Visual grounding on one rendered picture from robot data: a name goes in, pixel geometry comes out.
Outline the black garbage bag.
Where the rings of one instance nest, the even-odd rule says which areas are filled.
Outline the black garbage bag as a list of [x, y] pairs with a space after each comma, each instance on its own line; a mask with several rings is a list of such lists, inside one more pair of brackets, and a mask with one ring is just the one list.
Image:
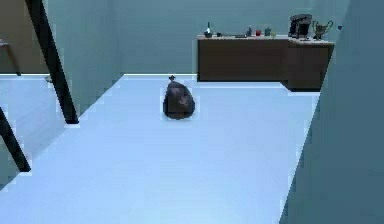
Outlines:
[[195, 101], [190, 90], [171, 75], [163, 100], [163, 113], [170, 119], [186, 119], [193, 115]]

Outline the dark brown counter cabinet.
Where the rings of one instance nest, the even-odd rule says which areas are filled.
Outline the dark brown counter cabinet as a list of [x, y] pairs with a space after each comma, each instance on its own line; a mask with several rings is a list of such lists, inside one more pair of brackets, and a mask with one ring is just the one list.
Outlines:
[[279, 82], [292, 92], [318, 92], [335, 44], [286, 35], [197, 37], [200, 82]]

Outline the black coffee machine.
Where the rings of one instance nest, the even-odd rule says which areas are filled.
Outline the black coffee machine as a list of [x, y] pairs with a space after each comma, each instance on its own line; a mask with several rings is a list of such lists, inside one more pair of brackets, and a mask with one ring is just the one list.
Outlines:
[[292, 38], [306, 38], [312, 22], [311, 14], [297, 14], [290, 17], [288, 36]]

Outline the silver trophy cup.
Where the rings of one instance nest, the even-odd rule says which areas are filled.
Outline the silver trophy cup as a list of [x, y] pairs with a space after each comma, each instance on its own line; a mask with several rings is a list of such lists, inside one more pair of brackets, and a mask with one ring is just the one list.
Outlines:
[[333, 26], [334, 22], [329, 21], [326, 25], [320, 24], [317, 20], [312, 23], [312, 28], [314, 32], [314, 39], [321, 40], [322, 36], [326, 34]]

